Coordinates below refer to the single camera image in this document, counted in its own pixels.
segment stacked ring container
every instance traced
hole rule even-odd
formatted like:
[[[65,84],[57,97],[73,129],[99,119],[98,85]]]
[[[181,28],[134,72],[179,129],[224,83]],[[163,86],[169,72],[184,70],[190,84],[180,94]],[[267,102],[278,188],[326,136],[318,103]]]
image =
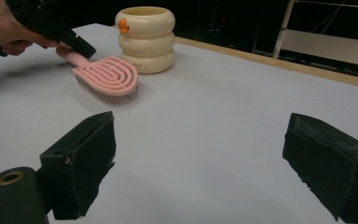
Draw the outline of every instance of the stacked ring container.
[[[129,7],[115,19],[120,31],[121,58],[135,66],[140,74],[153,74],[174,63],[172,32],[175,17],[163,7]]]

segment white tabletop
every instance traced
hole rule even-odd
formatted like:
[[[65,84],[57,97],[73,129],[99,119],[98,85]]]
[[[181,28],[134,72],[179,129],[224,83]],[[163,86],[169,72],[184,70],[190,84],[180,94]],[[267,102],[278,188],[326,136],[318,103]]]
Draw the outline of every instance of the white tabletop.
[[[118,31],[76,29],[119,56]],[[0,57],[0,172],[39,155],[86,117],[113,111],[116,166],[87,215],[50,223],[336,223],[282,158],[291,113],[358,139],[358,87],[175,44],[175,64],[109,105],[53,49]]]

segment white table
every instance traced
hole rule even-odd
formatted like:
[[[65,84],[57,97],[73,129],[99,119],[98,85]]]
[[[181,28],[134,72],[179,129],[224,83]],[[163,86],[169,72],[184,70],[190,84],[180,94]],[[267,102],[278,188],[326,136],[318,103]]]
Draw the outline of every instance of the white table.
[[[119,56],[118,31],[76,29]],[[290,114],[358,139],[358,86],[175,44],[175,65],[141,75],[137,98],[108,105],[53,49],[0,57],[0,172],[38,156],[86,117],[113,111],[116,166],[87,215],[50,223],[336,223],[282,158]]]

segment hand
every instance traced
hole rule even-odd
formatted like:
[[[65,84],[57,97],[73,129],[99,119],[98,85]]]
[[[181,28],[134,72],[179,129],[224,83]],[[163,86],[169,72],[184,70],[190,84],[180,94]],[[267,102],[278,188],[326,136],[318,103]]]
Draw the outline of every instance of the hand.
[[[5,0],[0,0],[0,46],[2,51],[10,55],[20,55],[33,43],[46,48],[59,45],[59,42],[47,39],[16,21]]]

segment hairbrush bristles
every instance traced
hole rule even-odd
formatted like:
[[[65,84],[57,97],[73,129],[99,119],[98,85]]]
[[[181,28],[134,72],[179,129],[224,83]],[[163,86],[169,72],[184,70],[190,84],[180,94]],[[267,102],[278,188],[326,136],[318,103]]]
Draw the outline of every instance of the hairbrush bristles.
[[[127,105],[131,102],[133,102],[136,99],[136,96],[138,94],[138,85],[136,88],[126,95],[121,96],[114,96],[114,95],[108,95],[105,93],[102,93],[100,91],[96,91],[93,89],[87,82],[85,82],[83,79],[81,79],[78,76],[75,76],[77,83],[85,90],[87,90],[89,93],[92,94],[92,96],[98,98],[99,100],[108,103],[110,105]]]

